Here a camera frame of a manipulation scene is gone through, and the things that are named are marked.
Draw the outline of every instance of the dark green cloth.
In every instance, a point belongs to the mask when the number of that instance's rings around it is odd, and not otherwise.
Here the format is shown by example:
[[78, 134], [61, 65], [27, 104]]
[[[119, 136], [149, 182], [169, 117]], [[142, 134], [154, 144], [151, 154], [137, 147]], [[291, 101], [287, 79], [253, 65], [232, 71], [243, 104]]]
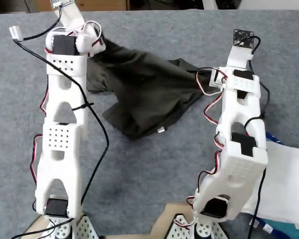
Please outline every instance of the dark green cloth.
[[[103, 113], [114, 127], [136, 139], [174, 124], [202, 95], [197, 67], [183, 59], [164, 60], [106, 40], [107, 49], [88, 60], [87, 89], [114, 92], [118, 102]], [[200, 74], [207, 87], [210, 72]]]

